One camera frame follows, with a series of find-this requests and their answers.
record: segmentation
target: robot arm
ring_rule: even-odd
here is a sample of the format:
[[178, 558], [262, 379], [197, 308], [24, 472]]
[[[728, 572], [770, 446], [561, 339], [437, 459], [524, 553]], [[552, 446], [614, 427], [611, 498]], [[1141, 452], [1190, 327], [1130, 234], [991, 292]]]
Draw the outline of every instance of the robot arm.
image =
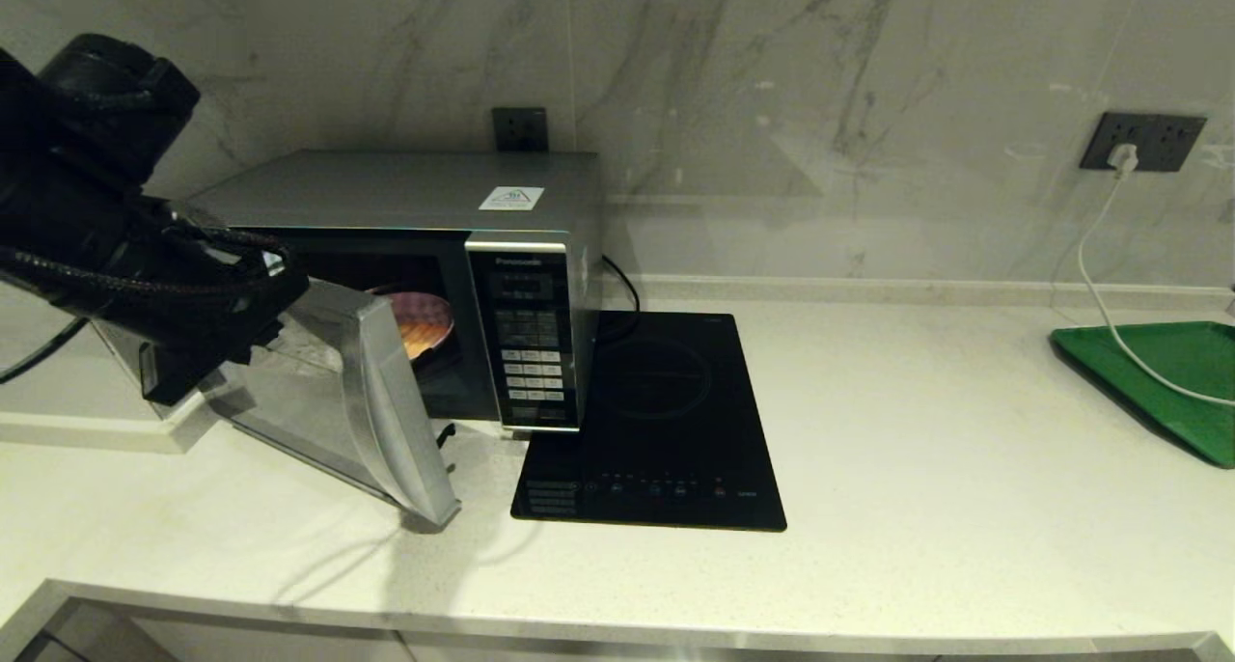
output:
[[142, 337], [142, 395], [165, 405], [246, 363], [309, 288], [277, 241], [142, 195], [199, 98], [168, 59], [103, 35], [36, 77], [0, 49], [0, 279]]

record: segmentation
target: green tray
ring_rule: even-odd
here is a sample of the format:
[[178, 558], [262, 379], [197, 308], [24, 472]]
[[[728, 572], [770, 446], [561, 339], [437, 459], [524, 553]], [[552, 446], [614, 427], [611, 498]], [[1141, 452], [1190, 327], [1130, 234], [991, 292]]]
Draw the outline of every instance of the green tray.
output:
[[[1216, 322], [1129, 325], [1119, 336], [1150, 368], [1186, 389], [1235, 399], [1235, 327]], [[1055, 329], [1051, 341], [1108, 395], [1200, 457], [1235, 468], [1235, 409], [1170, 390], [1119, 350], [1107, 327]]]

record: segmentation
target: microwave control panel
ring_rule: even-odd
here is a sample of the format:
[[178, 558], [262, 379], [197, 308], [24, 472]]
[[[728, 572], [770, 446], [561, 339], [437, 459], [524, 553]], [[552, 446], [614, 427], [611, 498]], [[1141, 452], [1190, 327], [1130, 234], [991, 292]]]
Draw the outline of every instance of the microwave control panel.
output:
[[469, 256], [501, 424], [579, 430], [566, 253]]

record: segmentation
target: wall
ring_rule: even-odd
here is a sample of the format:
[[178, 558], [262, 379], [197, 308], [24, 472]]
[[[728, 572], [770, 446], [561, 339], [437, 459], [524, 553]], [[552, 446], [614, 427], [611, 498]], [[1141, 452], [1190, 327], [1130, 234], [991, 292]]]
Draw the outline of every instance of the wall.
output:
[[19, 56], [98, 28], [184, 64], [207, 99], [161, 169], [172, 195], [300, 147], [484, 151], [489, 107], [545, 105], [552, 148], [603, 153], [606, 249], [645, 274], [1074, 280], [1071, 249], [1110, 183], [1076, 169], [1100, 112], [1205, 114], [1183, 173], [1121, 190], [1091, 270], [1231, 279], [1235, 0], [0, 0], [0, 12]]

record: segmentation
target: white power cord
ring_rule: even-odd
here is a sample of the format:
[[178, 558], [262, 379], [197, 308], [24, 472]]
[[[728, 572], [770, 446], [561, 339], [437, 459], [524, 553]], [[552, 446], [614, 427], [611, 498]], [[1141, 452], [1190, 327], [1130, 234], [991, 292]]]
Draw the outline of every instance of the white power cord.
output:
[[1110, 188], [1109, 195], [1107, 195], [1107, 204], [1103, 205], [1102, 212], [1098, 214], [1098, 217], [1094, 219], [1093, 224], [1091, 224], [1089, 230], [1084, 232], [1084, 236], [1082, 236], [1081, 245], [1077, 245], [1077, 267], [1079, 267], [1081, 269], [1081, 278], [1084, 279], [1086, 288], [1089, 288], [1089, 295], [1093, 296], [1094, 303], [1098, 303], [1098, 310], [1102, 311], [1102, 319], [1107, 320], [1107, 329], [1110, 329], [1110, 336], [1115, 337], [1115, 342], [1119, 345], [1119, 348], [1124, 350], [1124, 353], [1128, 354], [1130, 359], [1132, 359], [1132, 363], [1136, 363], [1137, 368], [1145, 371], [1146, 375], [1152, 377], [1155, 380], [1160, 382], [1162, 387], [1170, 390], [1177, 390], [1177, 393], [1184, 396], [1191, 396], [1192, 399], [1200, 399], [1200, 401], [1219, 404], [1221, 406], [1235, 408], [1235, 401], [1233, 401], [1231, 399], [1209, 396], [1205, 394], [1195, 393], [1195, 390], [1181, 388], [1173, 382], [1160, 375], [1160, 373], [1157, 373], [1155, 368], [1150, 368], [1147, 363], [1145, 363], [1142, 359], [1140, 359], [1140, 357], [1137, 357], [1137, 354], [1132, 353], [1132, 350], [1128, 348], [1128, 345], [1124, 342], [1124, 337], [1119, 336], [1119, 331], [1115, 329], [1115, 324], [1113, 324], [1110, 320], [1110, 311], [1107, 311], [1107, 303], [1102, 301], [1102, 296], [1098, 295], [1098, 289], [1094, 288], [1093, 280], [1089, 279], [1089, 272], [1086, 272], [1084, 269], [1086, 241], [1089, 241], [1089, 236], [1093, 235], [1094, 230], [1098, 228], [1103, 219], [1107, 217], [1107, 212], [1108, 210], [1110, 210], [1110, 206], [1115, 203], [1115, 195], [1116, 193], [1119, 193], [1119, 188], [1121, 186], [1121, 184], [1124, 184], [1124, 179], [1128, 179], [1129, 174], [1132, 174], [1132, 170], [1136, 169], [1136, 162], [1137, 162], [1136, 147], [1134, 143], [1116, 145], [1115, 151], [1110, 153], [1110, 159], [1108, 159], [1108, 163], [1112, 164], [1113, 168], [1115, 168], [1115, 184], [1114, 186]]

